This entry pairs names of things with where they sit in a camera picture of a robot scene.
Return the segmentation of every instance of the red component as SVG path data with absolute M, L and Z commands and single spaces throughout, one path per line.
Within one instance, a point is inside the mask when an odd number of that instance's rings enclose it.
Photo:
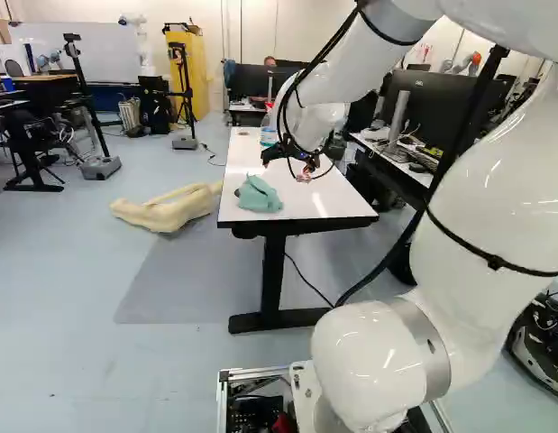
M 473 60 L 472 60 L 473 65 L 479 65 L 481 59 L 482 59 L 482 56 L 480 55 L 480 53 L 477 52 L 477 51 L 475 51 L 475 52 L 473 53 Z
M 287 414 L 282 412 L 277 417 L 277 420 L 272 425 L 272 433 L 295 433 L 290 427 L 290 421 Z

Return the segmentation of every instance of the yellow panel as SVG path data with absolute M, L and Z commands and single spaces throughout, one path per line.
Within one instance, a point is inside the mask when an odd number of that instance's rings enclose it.
M 208 102 L 208 82 L 206 81 L 206 59 L 202 36 L 196 36 L 191 32 L 166 32 L 167 44 L 169 42 L 182 42 L 187 47 L 188 78 L 192 87 L 192 110 L 195 117 L 200 120 L 210 111 Z M 173 91 L 181 91 L 178 76 L 178 65 L 174 60 L 170 61 L 170 75 L 172 76 Z M 182 97 L 176 97 L 176 108 L 180 109 Z

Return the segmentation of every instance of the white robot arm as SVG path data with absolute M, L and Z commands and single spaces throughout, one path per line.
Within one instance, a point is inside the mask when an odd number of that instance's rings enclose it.
M 288 92 L 295 78 L 279 92 L 275 107 L 288 98 L 289 136 L 306 152 L 323 145 L 340 103 L 375 88 L 408 50 L 393 41 L 419 39 L 442 14 L 499 45 L 558 62 L 558 0 L 545 8 L 528 0 L 375 0 L 362 11 L 379 32 L 356 15 L 298 95 Z M 416 230 L 410 262 L 418 286 L 408 294 L 340 307 L 316 325 L 317 431 L 330 411 L 354 432 L 392 431 L 407 409 L 477 381 L 519 312 L 558 275 L 558 65 L 449 169 Z

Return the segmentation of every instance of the whiteboard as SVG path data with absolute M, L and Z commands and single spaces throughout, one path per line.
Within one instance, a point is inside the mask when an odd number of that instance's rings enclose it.
M 72 58 L 64 52 L 64 33 L 76 33 L 82 41 L 78 59 L 87 81 L 138 83 L 141 66 L 136 28 L 118 23 L 20 23 L 8 27 L 12 43 L 30 43 L 34 59 L 62 50 L 64 69 L 74 69 Z

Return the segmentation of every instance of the orange object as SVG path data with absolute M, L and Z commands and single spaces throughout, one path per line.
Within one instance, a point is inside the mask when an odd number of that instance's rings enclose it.
M 480 52 L 475 51 L 473 53 L 473 59 L 472 59 L 472 64 L 473 65 L 480 65 L 480 61 L 482 60 L 482 56 L 480 55 Z

